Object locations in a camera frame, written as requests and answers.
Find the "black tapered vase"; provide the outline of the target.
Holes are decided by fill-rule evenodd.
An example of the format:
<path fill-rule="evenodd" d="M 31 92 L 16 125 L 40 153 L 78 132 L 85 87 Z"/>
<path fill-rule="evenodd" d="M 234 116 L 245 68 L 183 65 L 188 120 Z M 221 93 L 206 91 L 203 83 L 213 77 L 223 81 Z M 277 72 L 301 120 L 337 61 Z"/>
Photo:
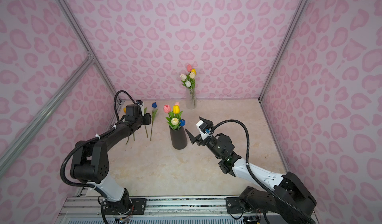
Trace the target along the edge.
<path fill-rule="evenodd" d="M 173 148 L 181 150 L 187 146 L 188 140 L 184 127 L 180 127 L 177 130 L 170 128 L 170 136 Z"/>

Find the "pale cream tulip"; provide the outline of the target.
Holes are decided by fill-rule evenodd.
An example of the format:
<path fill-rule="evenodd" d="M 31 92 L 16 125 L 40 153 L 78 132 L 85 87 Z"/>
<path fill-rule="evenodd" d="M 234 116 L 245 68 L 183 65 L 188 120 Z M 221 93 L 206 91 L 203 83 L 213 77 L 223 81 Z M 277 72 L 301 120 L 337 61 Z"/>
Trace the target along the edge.
<path fill-rule="evenodd" d="M 171 119 L 171 124 L 172 124 L 173 126 L 176 126 L 176 125 L 179 124 L 179 120 L 178 120 L 176 117 L 174 117 L 174 118 Z"/>

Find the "clear glass vase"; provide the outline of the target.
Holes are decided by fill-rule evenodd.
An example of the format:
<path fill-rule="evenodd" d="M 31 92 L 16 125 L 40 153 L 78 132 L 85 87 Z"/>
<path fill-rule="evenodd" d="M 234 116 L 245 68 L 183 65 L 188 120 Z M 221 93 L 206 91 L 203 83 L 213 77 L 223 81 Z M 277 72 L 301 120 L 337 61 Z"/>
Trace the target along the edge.
<path fill-rule="evenodd" d="M 194 89 L 186 89 L 186 107 L 195 109 L 197 106 L 196 92 Z"/>

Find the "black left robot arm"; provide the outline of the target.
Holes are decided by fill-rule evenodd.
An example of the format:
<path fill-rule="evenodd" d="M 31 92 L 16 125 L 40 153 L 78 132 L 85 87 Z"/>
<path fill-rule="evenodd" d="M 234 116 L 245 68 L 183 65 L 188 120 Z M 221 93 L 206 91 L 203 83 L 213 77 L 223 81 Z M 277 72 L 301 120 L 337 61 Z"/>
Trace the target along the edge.
<path fill-rule="evenodd" d="M 143 101 L 133 99 L 132 104 L 125 107 L 124 115 L 117 116 L 116 123 L 109 130 L 90 140 L 77 142 L 60 167 L 60 177 L 65 184 L 87 187 L 99 193 L 101 217 L 106 224 L 107 210 L 121 215 L 115 220 L 117 224 L 129 223 L 134 212 L 127 189 L 109 175 L 108 151 L 150 123 L 151 115 L 145 112 Z"/>

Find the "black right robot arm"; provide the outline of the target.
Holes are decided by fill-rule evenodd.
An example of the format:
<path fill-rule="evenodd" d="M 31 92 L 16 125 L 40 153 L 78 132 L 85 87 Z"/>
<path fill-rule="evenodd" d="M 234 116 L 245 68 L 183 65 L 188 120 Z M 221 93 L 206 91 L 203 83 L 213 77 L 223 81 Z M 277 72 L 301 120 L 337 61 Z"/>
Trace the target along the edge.
<path fill-rule="evenodd" d="M 227 123 L 239 124 L 245 133 L 246 154 L 236 154 L 229 136 L 215 134 L 215 130 Z M 250 138 L 247 127 L 240 121 L 229 119 L 214 125 L 212 121 L 200 118 L 196 124 L 199 135 L 187 132 L 192 144 L 207 147 L 219 160 L 224 174 L 242 178 L 257 184 L 262 190 L 247 187 L 239 196 L 243 212 L 254 210 L 279 214 L 289 224 L 314 224 L 312 214 L 317 202 L 302 181 L 292 172 L 274 173 L 251 164 L 249 161 Z"/>

